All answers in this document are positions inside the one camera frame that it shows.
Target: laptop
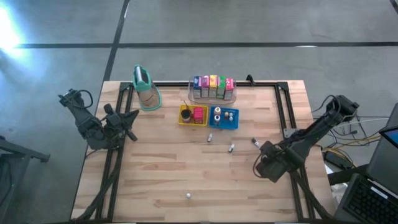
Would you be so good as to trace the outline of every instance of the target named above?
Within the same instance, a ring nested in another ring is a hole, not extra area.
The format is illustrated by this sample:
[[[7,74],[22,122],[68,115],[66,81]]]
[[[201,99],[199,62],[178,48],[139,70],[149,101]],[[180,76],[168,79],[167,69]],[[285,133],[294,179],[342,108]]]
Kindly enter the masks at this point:
[[[364,175],[354,174],[335,213],[337,220],[398,223],[398,103]]]

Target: white cable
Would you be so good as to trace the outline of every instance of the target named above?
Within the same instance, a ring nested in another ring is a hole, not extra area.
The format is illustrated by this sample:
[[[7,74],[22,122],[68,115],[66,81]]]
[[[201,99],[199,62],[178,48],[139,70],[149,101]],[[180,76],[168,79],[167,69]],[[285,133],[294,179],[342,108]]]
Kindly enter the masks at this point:
[[[359,123],[365,123],[365,122],[370,122],[370,121],[382,121],[382,120],[388,120],[388,119],[389,118],[378,118],[378,119],[369,119],[369,120],[364,120],[364,121],[355,121],[355,122],[350,122],[350,123],[346,123],[346,124],[341,124],[341,125],[335,126],[335,128],[347,126],[347,125],[350,125],[350,124],[359,124]]]

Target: clear plastic container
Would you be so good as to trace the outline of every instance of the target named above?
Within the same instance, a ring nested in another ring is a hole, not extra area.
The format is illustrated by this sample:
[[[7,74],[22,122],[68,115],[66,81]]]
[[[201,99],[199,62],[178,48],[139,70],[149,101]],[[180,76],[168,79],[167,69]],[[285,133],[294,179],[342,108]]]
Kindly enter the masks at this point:
[[[226,105],[231,106],[236,101],[236,80],[234,80],[234,91],[230,100],[221,98],[195,98],[193,97],[193,77],[190,77],[188,84],[188,99],[199,105]]]

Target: black floor stripe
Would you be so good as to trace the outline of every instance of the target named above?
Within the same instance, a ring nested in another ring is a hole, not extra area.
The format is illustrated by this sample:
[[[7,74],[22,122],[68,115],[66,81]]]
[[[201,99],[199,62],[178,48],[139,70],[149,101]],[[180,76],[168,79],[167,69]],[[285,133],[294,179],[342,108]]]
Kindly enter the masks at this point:
[[[89,48],[111,48],[112,44],[19,44],[16,49],[89,49]]]
[[[396,0],[390,0],[392,7],[396,10],[396,12],[398,13],[398,4]]]
[[[218,42],[218,43],[122,43],[122,49],[178,49],[223,47],[397,47],[398,42]]]
[[[120,36],[122,35],[124,20],[125,20],[125,16],[126,16],[126,13],[127,13],[127,8],[129,6],[129,2],[130,2],[130,0],[124,0],[124,2],[123,2],[122,11],[120,13],[120,18],[119,18],[119,24],[118,24],[118,28],[116,29],[116,33],[114,35],[113,44],[112,44],[112,48],[111,48],[111,53],[109,55],[109,59],[108,59],[108,62],[106,64],[106,69],[105,69],[103,82],[104,81],[109,81],[109,79],[111,78],[113,63],[114,63],[114,59],[116,57],[116,52],[118,51],[118,44],[119,44],[119,41],[120,41]]]

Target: computer monitor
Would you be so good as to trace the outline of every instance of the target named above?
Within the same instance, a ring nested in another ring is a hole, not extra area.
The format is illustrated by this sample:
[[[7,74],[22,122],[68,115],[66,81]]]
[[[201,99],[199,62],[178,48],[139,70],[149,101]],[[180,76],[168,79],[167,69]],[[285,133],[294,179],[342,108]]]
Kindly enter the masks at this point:
[[[398,148],[398,126],[383,128],[379,131],[380,135],[387,139],[391,144]]]

